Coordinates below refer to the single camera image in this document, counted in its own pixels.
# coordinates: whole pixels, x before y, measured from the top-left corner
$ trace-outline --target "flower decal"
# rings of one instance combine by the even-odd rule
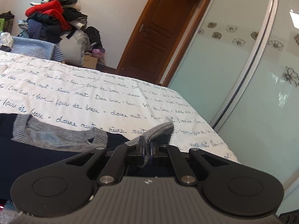
[[[294,36],[294,39],[296,40],[296,43],[299,45],[299,34],[296,34]]]
[[[282,51],[284,44],[279,42],[278,40],[270,40],[268,42],[268,46],[271,46],[279,51]]]
[[[294,84],[295,87],[299,85],[299,76],[298,73],[296,73],[293,68],[289,68],[286,66],[286,72],[282,74],[283,79],[288,81],[290,84]]]
[[[259,32],[255,32],[255,31],[250,34],[251,38],[253,38],[254,40],[257,40],[258,35]]]
[[[228,26],[226,26],[226,29],[225,29],[225,30],[226,30],[227,32],[229,32],[229,33],[234,33],[234,32],[237,31],[237,29],[238,29],[237,26],[228,25]]]
[[[222,37],[222,34],[221,33],[219,33],[219,32],[214,32],[213,34],[212,34],[212,38],[215,38],[215,39],[221,39],[221,37]]]
[[[199,33],[200,35],[203,35],[203,34],[204,34],[204,30],[203,30],[203,29],[199,29],[199,30],[198,30],[198,33]]]
[[[208,23],[207,27],[213,29],[217,26],[217,23]]]
[[[245,45],[245,40],[241,39],[241,38],[236,38],[236,39],[233,39],[233,44],[236,44],[238,46],[241,46],[243,47]]]

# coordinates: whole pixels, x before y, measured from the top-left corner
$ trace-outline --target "wooden door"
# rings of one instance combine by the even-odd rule
[[[149,0],[118,65],[118,74],[158,83],[198,2]]]

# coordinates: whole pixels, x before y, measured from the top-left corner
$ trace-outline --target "bed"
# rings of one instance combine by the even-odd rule
[[[32,114],[69,130],[97,127],[128,139],[167,122],[171,145],[237,161],[206,121],[175,91],[141,80],[0,51],[0,113]]]

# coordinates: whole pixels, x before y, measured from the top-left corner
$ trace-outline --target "red garment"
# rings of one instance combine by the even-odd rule
[[[35,12],[45,12],[45,11],[51,10],[51,9],[55,9],[59,13],[63,13],[63,8],[62,8],[60,2],[57,0],[54,0],[51,2],[44,3],[44,4],[32,6],[31,8],[27,9],[27,11],[25,12],[25,15],[27,17],[29,17],[32,14],[34,14]]]
[[[59,13],[56,9],[51,9],[43,12],[43,14],[47,14],[57,18],[60,22],[61,30],[71,30],[71,25],[64,19],[61,13]]]

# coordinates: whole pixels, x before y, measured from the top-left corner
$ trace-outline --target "sliding wardrobe door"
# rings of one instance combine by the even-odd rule
[[[213,0],[198,27],[169,87],[208,123],[252,60],[269,9],[269,0]]]
[[[279,0],[261,60],[218,131],[242,164],[275,176],[285,189],[299,170],[298,17],[299,0]]]

